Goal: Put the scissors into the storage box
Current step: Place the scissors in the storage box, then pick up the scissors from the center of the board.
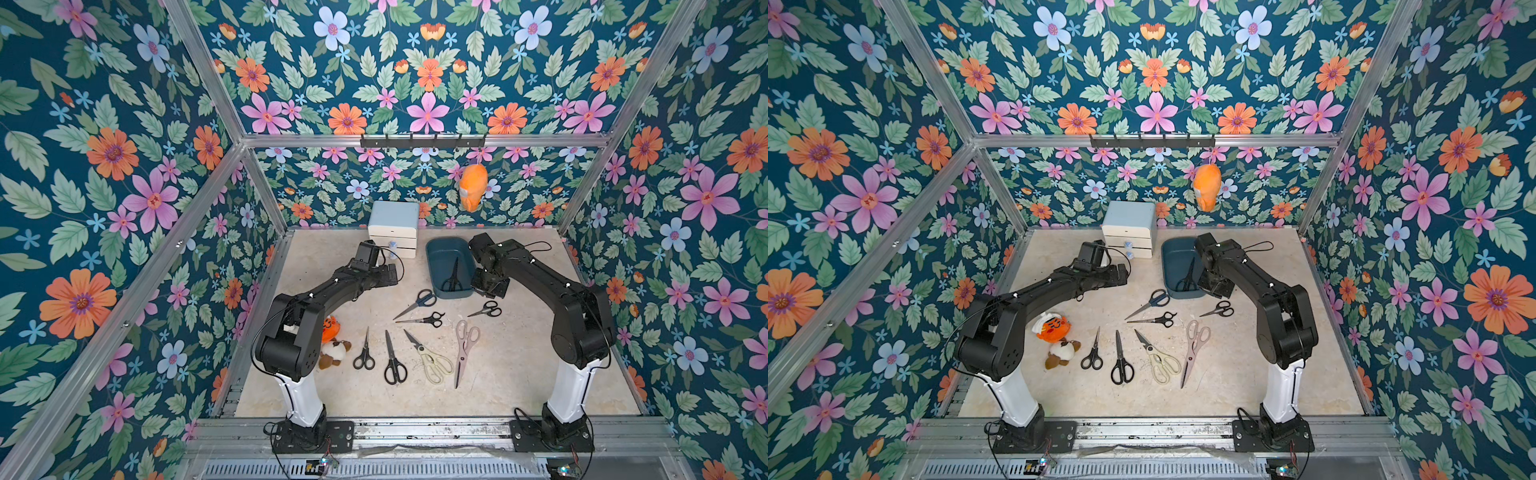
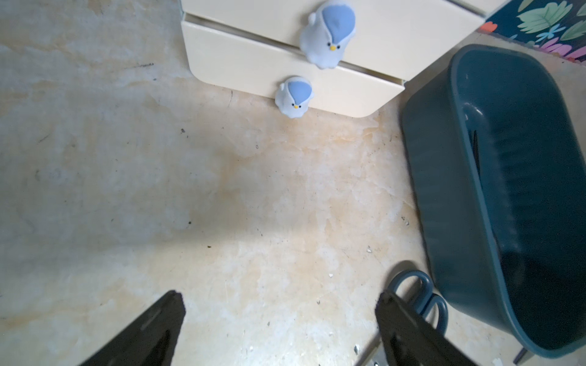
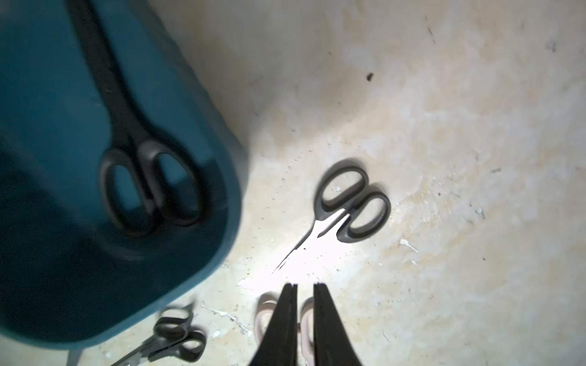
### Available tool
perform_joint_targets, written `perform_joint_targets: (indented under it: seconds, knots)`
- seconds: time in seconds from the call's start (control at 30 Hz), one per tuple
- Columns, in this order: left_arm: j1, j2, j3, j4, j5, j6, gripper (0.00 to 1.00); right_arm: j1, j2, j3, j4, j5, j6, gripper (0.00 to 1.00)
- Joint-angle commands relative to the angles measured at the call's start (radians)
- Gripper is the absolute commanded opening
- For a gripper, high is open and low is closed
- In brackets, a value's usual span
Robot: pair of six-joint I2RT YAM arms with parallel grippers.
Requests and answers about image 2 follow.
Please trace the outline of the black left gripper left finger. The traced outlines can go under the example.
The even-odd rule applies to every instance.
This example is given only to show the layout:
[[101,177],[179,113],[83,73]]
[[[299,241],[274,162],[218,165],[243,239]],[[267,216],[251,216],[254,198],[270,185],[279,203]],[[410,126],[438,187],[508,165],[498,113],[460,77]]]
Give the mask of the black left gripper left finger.
[[186,308],[183,296],[168,291],[84,365],[170,365]]

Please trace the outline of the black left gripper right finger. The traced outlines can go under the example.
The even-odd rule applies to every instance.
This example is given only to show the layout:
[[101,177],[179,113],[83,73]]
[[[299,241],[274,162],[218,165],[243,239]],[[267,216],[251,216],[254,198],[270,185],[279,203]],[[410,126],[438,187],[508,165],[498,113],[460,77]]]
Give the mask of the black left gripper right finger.
[[381,293],[375,316],[389,365],[474,364],[393,292]]

